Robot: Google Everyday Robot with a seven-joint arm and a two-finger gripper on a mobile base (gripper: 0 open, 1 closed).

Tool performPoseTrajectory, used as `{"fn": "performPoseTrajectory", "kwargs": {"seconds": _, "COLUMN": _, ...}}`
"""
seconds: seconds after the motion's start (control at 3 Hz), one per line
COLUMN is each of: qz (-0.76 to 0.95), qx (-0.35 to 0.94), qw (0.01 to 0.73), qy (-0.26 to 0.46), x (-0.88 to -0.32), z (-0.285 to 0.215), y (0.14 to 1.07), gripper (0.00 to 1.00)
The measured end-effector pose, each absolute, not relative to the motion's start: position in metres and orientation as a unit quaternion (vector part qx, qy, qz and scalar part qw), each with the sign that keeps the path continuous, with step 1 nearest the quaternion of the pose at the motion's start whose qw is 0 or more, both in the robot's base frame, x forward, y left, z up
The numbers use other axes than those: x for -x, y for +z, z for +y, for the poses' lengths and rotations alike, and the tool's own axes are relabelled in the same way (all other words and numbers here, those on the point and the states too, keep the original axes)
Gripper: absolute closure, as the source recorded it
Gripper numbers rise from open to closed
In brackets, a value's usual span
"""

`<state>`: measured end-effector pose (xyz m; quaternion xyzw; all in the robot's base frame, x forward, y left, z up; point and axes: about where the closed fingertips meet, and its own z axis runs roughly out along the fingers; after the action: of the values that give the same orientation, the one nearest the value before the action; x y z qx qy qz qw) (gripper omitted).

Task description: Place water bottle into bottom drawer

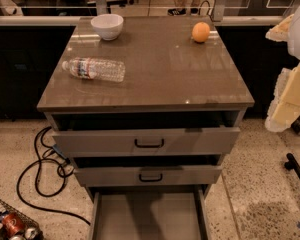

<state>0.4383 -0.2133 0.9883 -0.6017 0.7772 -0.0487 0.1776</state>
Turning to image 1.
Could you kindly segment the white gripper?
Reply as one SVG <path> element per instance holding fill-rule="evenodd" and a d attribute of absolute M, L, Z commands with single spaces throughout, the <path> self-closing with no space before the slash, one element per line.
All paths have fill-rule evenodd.
<path fill-rule="evenodd" d="M 275 42 L 288 40 L 288 52 L 300 60 L 300 6 L 271 28 L 265 35 Z M 270 132 L 282 132 L 288 129 L 300 116 L 300 63 L 289 70 L 283 68 L 277 78 L 274 99 L 271 101 L 265 127 Z"/>

